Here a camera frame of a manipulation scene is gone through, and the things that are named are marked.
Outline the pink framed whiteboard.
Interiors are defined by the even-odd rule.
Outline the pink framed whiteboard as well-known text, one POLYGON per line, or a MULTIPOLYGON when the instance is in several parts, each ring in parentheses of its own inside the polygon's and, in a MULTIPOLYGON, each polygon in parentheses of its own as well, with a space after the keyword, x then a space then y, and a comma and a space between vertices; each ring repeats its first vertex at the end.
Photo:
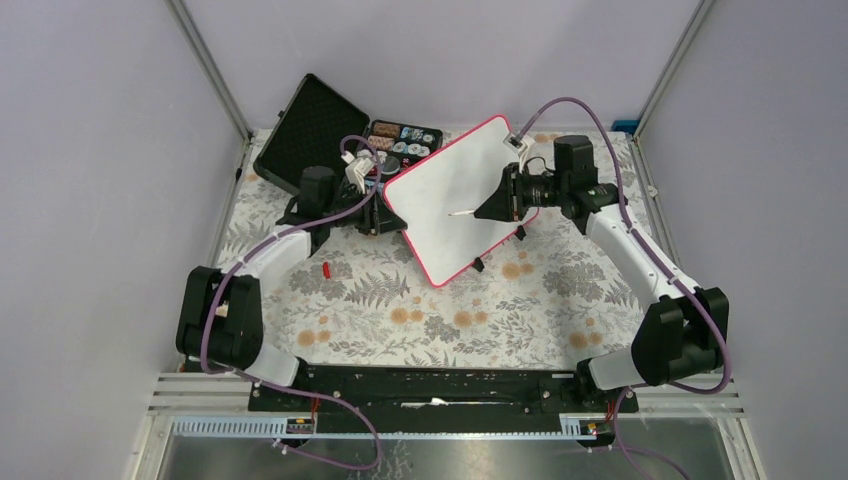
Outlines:
POLYGON ((495 115, 384 185, 384 201, 408 224, 403 235, 435 288, 471 268, 539 214, 532 208, 512 223, 448 216, 476 209, 495 191, 502 169, 518 160, 504 144, 510 134, 507 117, 495 115))

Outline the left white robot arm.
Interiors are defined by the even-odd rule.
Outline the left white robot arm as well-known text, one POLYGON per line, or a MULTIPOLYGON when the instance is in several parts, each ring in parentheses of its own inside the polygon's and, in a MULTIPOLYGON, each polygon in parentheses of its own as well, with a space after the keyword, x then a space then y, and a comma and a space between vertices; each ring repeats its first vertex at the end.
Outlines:
POLYGON ((384 232, 377 212, 386 180, 380 167, 365 158, 343 175, 328 167, 306 168, 297 194, 265 238, 223 268, 198 266, 189 273, 175 340, 178 352, 209 374, 233 372, 292 387, 304 363, 266 339, 264 290, 317 253, 334 228, 384 232))

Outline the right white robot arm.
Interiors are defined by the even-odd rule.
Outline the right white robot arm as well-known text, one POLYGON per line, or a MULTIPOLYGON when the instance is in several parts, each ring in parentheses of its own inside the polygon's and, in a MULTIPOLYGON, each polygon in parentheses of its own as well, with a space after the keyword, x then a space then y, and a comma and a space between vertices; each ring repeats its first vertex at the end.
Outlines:
POLYGON ((723 374, 712 390, 724 389, 731 370, 726 295, 685 275, 631 217, 621 189, 600 182, 587 137, 556 138, 553 156, 554 167, 539 174, 520 162, 505 166, 498 186, 473 215, 512 222, 531 208, 557 208, 604 251, 637 297, 644 317, 631 344, 579 362, 575 376, 583 390, 670 384, 695 392, 684 379, 715 369, 723 374))

